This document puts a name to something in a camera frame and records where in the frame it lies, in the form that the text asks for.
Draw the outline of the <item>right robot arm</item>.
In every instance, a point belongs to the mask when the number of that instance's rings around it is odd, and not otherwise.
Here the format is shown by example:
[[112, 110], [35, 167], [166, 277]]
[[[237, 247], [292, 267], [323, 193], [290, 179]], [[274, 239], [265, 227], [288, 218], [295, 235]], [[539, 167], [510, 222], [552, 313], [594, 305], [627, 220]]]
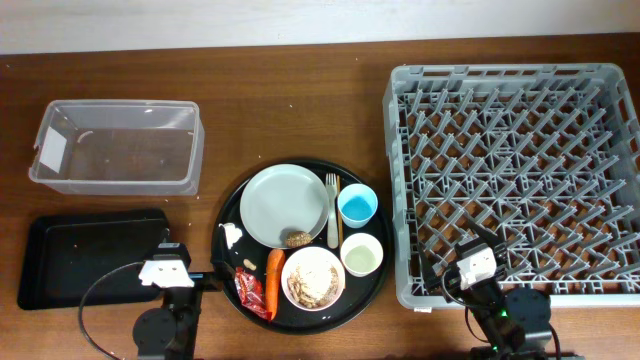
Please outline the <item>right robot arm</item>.
[[469, 352], [471, 359], [560, 359], [561, 343], [550, 323], [550, 296], [532, 288], [507, 292], [499, 286], [506, 277], [507, 243], [471, 221], [475, 237], [454, 246], [456, 258], [437, 274], [421, 246], [419, 255], [424, 287], [439, 290], [448, 303], [465, 309], [484, 337], [482, 347]]

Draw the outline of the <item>blue plastic cup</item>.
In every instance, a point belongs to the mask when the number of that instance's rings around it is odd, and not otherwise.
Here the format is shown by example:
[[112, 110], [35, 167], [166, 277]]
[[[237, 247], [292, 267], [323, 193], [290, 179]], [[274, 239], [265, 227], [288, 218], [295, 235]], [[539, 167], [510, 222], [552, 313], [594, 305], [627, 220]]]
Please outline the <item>blue plastic cup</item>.
[[364, 227], [375, 215], [379, 204], [376, 193], [361, 183], [342, 189], [338, 203], [343, 223], [354, 229]]

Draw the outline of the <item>white tissue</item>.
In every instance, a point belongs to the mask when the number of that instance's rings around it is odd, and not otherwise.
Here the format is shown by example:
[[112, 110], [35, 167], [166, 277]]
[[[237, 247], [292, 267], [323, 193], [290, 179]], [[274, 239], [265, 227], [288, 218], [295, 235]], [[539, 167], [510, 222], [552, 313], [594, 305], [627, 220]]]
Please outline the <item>white tissue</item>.
[[219, 227], [224, 231], [225, 243], [228, 249], [232, 249], [243, 236], [242, 230], [234, 223], [221, 223]]

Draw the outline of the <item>white plastic cup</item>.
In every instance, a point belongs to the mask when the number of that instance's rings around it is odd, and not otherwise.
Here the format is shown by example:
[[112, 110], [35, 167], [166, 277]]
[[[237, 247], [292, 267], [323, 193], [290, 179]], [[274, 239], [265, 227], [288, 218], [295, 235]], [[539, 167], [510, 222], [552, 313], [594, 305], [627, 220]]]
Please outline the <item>white plastic cup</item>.
[[342, 244], [340, 259], [349, 274], [365, 277], [382, 263], [384, 250], [381, 242], [367, 233], [350, 235]]

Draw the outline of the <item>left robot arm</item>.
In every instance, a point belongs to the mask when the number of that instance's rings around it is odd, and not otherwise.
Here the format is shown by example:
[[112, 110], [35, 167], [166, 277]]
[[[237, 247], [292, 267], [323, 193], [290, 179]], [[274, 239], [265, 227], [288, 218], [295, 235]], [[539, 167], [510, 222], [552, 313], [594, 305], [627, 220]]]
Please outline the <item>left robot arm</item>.
[[221, 291], [235, 271], [222, 263], [211, 272], [190, 272], [190, 263], [182, 243], [161, 243], [145, 259], [139, 279], [161, 291], [162, 305], [144, 312], [134, 324], [132, 336], [140, 359], [194, 357], [202, 296]]

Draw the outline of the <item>red snack wrapper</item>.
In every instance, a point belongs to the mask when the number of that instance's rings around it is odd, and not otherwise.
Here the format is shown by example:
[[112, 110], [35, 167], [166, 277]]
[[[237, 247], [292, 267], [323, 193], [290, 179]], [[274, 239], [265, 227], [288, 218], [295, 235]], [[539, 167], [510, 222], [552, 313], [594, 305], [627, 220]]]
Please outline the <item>red snack wrapper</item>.
[[271, 320], [271, 312], [267, 310], [261, 282], [243, 268], [235, 269], [234, 283], [241, 304], [264, 320]]

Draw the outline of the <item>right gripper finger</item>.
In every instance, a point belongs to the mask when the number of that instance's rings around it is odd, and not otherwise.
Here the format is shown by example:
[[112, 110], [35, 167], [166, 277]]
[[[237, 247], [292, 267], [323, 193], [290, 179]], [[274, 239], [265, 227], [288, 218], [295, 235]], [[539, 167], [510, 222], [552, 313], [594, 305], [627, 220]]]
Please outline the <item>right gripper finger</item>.
[[428, 293], [437, 290], [440, 287], [440, 277], [433, 269], [432, 262], [427, 256], [427, 248], [425, 244], [418, 245], [420, 271], [424, 283], [424, 288]]
[[492, 250], [506, 250], [507, 242], [503, 236], [500, 236], [482, 225], [477, 224], [474, 220], [468, 219], [466, 221], [467, 227], [475, 235], [474, 238], [467, 241], [462, 245], [465, 250], [469, 250], [480, 246], [482, 244], [487, 245]]

